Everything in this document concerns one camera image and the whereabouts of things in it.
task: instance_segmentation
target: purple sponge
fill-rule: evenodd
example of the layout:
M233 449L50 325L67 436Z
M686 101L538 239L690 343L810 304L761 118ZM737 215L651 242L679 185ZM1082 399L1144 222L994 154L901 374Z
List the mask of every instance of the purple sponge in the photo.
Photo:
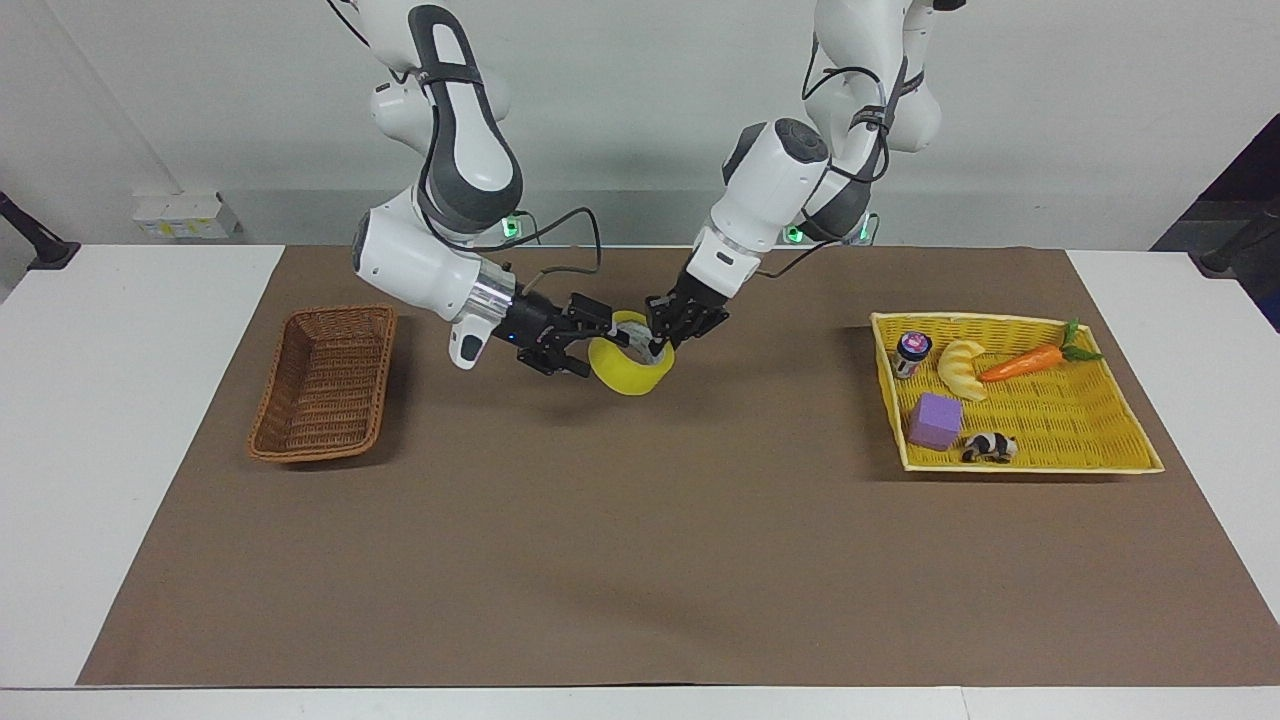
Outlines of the purple sponge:
M906 442L931 450L947 450L960 437L960 401L924 393L908 418Z

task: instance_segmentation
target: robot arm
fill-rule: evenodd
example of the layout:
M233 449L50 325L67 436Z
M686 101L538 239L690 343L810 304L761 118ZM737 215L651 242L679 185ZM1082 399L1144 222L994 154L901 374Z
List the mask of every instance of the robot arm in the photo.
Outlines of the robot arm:
M654 355L667 342L680 347L728 318L724 304L755 274L760 258L804 206L827 159L827 145L800 120L742 131L723 168L724 195L712 206L689 263L667 295L645 300Z
M924 83L928 36L934 10L964 4L818 0L813 53L822 50L836 68L824 70L822 85L805 99L809 118L831 146L831 169L801 214L806 234L852 237L865 222L872 183L888 167L888 149L915 152L933 140L941 110Z
M645 301L653 352L701 337L728 318L724 302L759 268L760 256L796 217L824 242L861 228L870 183L886 154L923 149L941 119L924 85L924 53L934 9L965 0L818 0L813 56L824 72L805 110L817 133L797 120L748 128L724 165L724 196L694 243L675 287ZM902 123L895 131L895 114Z
M612 311L575 295L561 309L524 292L477 242L516 209L520 164L498 129L506 87L485 81L458 19L412 0L352 0L374 55L396 82L375 90L379 129L424 156L417 182L371 209L352 246L356 273L374 287L453 324L449 357L471 369L490 336L553 374L588 375L566 347L588 337L626 343Z

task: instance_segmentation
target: orange carrot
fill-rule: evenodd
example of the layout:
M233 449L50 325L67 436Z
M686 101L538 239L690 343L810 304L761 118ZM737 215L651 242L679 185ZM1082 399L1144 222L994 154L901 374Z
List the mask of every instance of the orange carrot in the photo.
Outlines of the orange carrot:
M1069 363L1101 360L1102 356L1097 352L1089 352L1088 350L1082 350L1071 345L1071 341L1075 340L1075 333L1079 329L1079 320L1071 320L1066 324L1066 332L1062 334L1061 346L1042 345L1036 350L1024 352L1012 360L1001 363L1000 365L988 369L978 375L978 379L984 383L1007 380L1009 378L1027 375L1038 370L1047 370L1060 365L1064 360Z

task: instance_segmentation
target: yellow basket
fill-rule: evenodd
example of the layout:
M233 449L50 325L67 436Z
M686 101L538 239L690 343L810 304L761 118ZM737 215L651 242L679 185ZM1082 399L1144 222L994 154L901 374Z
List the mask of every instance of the yellow basket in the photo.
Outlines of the yellow basket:
M952 473L1160 473L1165 466L1116 386L1106 360L1064 363L1057 368L986 383L988 398L961 401L960 439L945 452L909 445L906 420L927 392L954 397L938 377L938 356L955 340L973 340L987 350L974 360L977 373L1046 343L1062 342L1065 323L972 313L873 314L876 365L888 423L897 438L902 468ZM890 357L897 340L919 331L933 340L929 357L906 380L893 377ZM1080 325L1073 345L1098 351L1089 328ZM998 432L1018 441L1009 465L964 462L964 438Z

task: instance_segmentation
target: yellow tape roll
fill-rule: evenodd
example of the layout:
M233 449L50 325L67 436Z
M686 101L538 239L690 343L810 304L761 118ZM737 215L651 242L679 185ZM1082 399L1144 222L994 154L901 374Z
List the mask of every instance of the yellow tape roll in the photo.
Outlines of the yellow tape roll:
M622 348L603 337L591 338L586 359L591 370L605 386L618 395L640 396L658 387L658 380L676 364L676 348L662 348L658 357L649 354L649 324L644 315L631 310L613 313L613 324L631 336L631 347L652 363L636 363Z

